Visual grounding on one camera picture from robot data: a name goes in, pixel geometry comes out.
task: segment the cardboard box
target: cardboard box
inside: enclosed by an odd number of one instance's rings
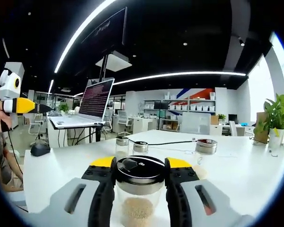
[[[257,113],[257,122],[256,122],[256,127],[259,124],[259,121],[265,121],[265,119],[267,118],[267,114],[265,112],[259,112]],[[268,131],[263,131],[263,132],[258,132],[255,133],[255,141],[261,142],[261,143],[267,143],[267,139],[268,139]]]
[[[219,116],[211,116],[210,124],[218,125],[219,124]]]

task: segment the ceiling light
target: ceiling light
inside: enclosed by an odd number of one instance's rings
[[[53,86],[53,79],[52,79],[52,81],[51,81],[51,84],[49,85],[48,94],[50,94],[50,93],[51,93],[52,86]]]
[[[76,97],[76,96],[80,96],[80,95],[83,95],[83,92],[81,92],[81,93],[79,93],[79,94],[74,95],[74,97]]]
[[[245,43],[243,42],[243,40],[241,39],[241,37],[239,37],[239,42],[241,46],[245,46]]]
[[[246,76],[245,73],[239,73],[239,72],[218,72],[218,71],[174,72],[174,73],[166,73],[166,74],[159,74],[159,75],[153,75],[153,76],[148,76],[148,77],[140,77],[140,78],[135,78],[135,79],[124,80],[124,81],[116,82],[113,85],[124,84],[124,83],[134,82],[134,81],[143,80],[143,79],[172,77],[172,76],[187,76],[187,75],[206,75],[206,74]]]
[[[79,35],[82,33],[82,31],[86,28],[86,26],[99,14],[101,13],[105,8],[107,8],[110,4],[112,4],[114,1],[116,0],[105,0],[104,2],[102,2],[86,19],[85,21],[80,25],[80,27],[77,29],[77,31],[75,32],[75,34],[72,36],[72,38],[70,39],[70,41],[68,42],[66,48],[64,49],[58,64],[56,66],[55,69],[55,73],[58,72],[65,56],[67,55],[68,51],[70,50],[71,46],[74,44],[74,42],[76,41],[76,39],[79,37]]]

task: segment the desk leg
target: desk leg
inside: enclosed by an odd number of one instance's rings
[[[101,127],[96,127],[96,142],[101,141]]]

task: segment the black ceiling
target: black ceiling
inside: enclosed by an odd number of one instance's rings
[[[238,49],[240,58],[234,71],[248,73],[270,47],[268,39],[272,30],[266,18],[258,14],[260,6],[255,1],[249,3],[242,0],[250,7],[249,16],[245,12],[238,15],[232,13],[234,0],[117,0],[88,25],[66,56],[59,72],[54,74],[69,39],[102,1],[26,0],[16,3],[9,0],[0,3],[0,62],[23,63],[22,91],[34,89],[47,92],[51,79],[54,79],[52,91],[55,93],[63,93],[60,91],[63,87],[69,87],[71,92],[68,94],[71,95],[82,92],[88,76],[98,78],[100,67],[95,63],[102,56],[95,54],[93,58],[80,59],[80,52],[92,51],[84,48],[81,41],[125,6],[128,8],[126,43],[116,50],[127,56],[133,66],[118,72],[107,70],[106,77],[114,77],[116,81],[170,72],[233,71],[225,68],[225,63],[233,48],[231,37],[236,35],[246,36],[246,40],[245,46]],[[233,33],[232,24],[236,17],[250,20],[246,34]],[[4,52],[2,38],[5,39],[10,59]],[[245,80],[246,77],[238,76],[176,76],[114,86],[113,94],[164,88],[236,89]]]

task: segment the black jar lid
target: black jar lid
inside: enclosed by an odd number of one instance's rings
[[[165,165],[154,157],[126,156],[117,162],[116,180],[136,185],[164,181]]]

